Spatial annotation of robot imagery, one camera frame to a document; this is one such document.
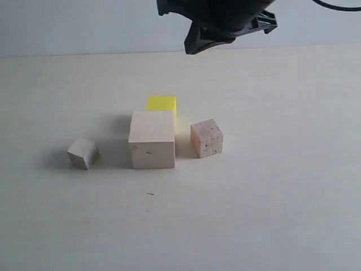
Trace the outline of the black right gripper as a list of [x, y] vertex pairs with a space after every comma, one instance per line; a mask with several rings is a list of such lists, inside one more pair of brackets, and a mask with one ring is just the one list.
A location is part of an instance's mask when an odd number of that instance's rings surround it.
[[231, 44], [236, 40], [225, 36], [243, 36], [261, 30], [268, 34], [278, 27], [275, 14], [266, 10], [273, 1], [157, 0], [156, 2], [160, 16], [175, 13], [192, 20], [184, 40], [187, 55], [195, 55], [214, 46]]

